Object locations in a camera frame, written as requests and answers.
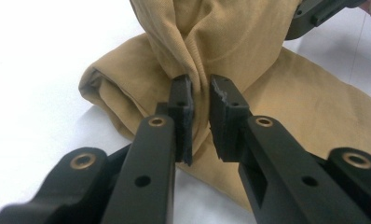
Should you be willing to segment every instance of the brown cloth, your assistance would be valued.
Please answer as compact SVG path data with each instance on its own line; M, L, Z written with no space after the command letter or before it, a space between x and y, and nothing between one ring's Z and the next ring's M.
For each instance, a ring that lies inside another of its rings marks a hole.
M229 77L255 115L271 116L308 151L371 153L371 98L283 49L299 0L134 0L146 34L92 64L83 97L132 138L143 117L166 102L171 79L189 74L196 113L194 162L181 168L250 208L237 163L218 160L208 126L210 74Z

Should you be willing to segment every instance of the black object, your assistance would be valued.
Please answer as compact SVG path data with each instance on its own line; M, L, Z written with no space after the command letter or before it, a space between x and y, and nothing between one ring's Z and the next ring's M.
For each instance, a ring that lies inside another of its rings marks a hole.
M295 11L286 40L301 37L329 20L345 7L358 7L366 0L304 0Z
M29 203L0 212L0 223L172 223L174 163L191 162L190 85L187 76L172 82L169 103L142 120L130 146L109 157L89 147L64 156ZM258 223L371 223L371 155L309 154L277 120L253 116L226 77L211 76L210 107L217 154L240 164Z

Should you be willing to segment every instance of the white tabletop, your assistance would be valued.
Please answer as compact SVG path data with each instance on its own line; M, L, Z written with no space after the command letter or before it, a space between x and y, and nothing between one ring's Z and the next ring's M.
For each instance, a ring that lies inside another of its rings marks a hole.
M128 1L0 1L0 209L31 200L73 149L111 154L129 143L77 86L92 62L142 32ZM371 95L371 19L360 9L284 46ZM176 172L174 223L251 222L228 197Z

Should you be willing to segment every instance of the folded cloth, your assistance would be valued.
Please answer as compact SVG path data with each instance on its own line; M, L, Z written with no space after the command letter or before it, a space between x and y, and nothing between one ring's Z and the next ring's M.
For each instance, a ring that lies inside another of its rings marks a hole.
M179 166L250 208L238 164L218 160L208 128L208 84L210 74L218 74L234 81L255 115L279 120L308 151L371 153L371 98L282 48L299 0L131 3L146 34L93 63L79 85L122 134L132 138L140 120L168 100L171 79L189 74L194 161Z

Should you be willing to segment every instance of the towel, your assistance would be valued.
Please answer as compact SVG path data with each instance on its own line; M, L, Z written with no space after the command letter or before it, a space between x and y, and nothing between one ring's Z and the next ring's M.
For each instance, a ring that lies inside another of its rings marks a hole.
M251 209L236 162L223 163L209 130L210 74L230 78L255 115L280 121L309 152L371 153L371 98L282 42L300 0L131 0L145 34L93 63L79 84L132 139L142 118L169 98L171 80L193 84L193 164L178 166Z

